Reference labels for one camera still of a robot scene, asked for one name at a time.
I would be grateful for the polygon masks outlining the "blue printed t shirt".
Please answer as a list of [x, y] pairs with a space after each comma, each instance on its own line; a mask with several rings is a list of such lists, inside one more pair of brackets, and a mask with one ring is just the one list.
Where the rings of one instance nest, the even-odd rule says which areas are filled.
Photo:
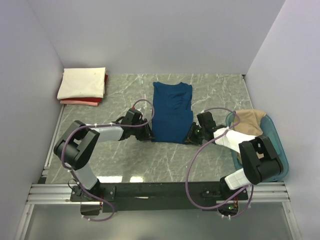
[[153, 89], [153, 141], [183, 144], [194, 119], [193, 87], [184, 82], [176, 85], [154, 82]]

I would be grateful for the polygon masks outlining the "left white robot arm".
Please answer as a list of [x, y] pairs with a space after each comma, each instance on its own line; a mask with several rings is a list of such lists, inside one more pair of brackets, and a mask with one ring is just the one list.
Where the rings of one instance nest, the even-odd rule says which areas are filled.
[[82, 195], [88, 201], [94, 201], [103, 194], [100, 181], [89, 165], [96, 144], [123, 141], [131, 136], [138, 141], [155, 139], [148, 120], [134, 107], [130, 108], [126, 115], [103, 126], [75, 120], [57, 141], [53, 153], [83, 186]]

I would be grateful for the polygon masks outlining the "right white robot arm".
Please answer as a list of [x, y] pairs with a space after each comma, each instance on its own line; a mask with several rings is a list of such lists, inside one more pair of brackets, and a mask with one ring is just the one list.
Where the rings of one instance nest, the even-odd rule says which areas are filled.
[[242, 168], [220, 179], [219, 193], [222, 198], [230, 200], [237, 190], [257, 185], [265, 180], [282, 174], [284, 165], [267, 135], [249, 135], [235, 131], [241, 123], [237, 113], [231, 126], [217, 125], [211, 112], [203, 111], [197, 115], [197, 122], [192, 123], [186, 142], [202, 145], [206, 140], [237, 152], [241, 157]]

